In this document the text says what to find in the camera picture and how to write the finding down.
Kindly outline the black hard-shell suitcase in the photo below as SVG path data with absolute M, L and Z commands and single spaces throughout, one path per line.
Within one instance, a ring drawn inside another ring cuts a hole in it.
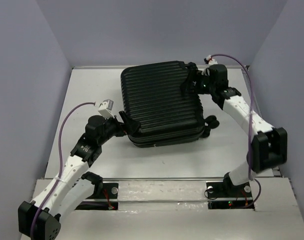
M 120 75 L 125 113 L 140 123 L 129 136 L 137 147 L 189 143 L 207 138 L 219 126 L 216 116 L 203 116 L 198 94 L 181 95 L 188 70 L 182 61 L 132 66 Z

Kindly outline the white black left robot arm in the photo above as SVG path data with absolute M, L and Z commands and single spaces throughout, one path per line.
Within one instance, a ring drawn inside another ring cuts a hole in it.
M 19 206 L 20 233 L 32 240 L 54 240 L 67 214 L 87 197 L 96 198 L 102 193 L 102 178 L 89 171 L 102 153 L 102 145 L 112 137 L 131 136 L 140 128 L 140 123 L 124 111 L 119 114 L 122 121 L 110 113 L 88 119 L 66 162 L 60 161 L 58 174 L 32 201 Z

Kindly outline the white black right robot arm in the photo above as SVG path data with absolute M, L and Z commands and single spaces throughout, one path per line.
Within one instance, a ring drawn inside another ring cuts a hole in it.
M 186 67 L 188 75 L 180 86 L 182 94 L 210 95 L 212 101 L 248 135 L 246 160 L 223 178 L 222 190 L 227 196 L 238 193 L 240 185 L 261 172 L 286 163 L 287 131 L 266 122 L 246 103 L 239 90 L 229 86 L 225 65 L 210 64 L 205 70 L 199 70 L 190 62 Z

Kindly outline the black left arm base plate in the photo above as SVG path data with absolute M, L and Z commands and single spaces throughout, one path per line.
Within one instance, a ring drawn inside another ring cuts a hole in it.
M 116 211 L 118 210 L 118 186 L 116 182 L 96 186 L 91 196 L 82 201 L 76 210 Z

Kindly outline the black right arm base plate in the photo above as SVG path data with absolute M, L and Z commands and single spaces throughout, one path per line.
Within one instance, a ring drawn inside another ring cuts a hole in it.
M 206 183 L 204 196 L 209 210 L 255 209 L 249 182 L 225 187 L 222 181 Z

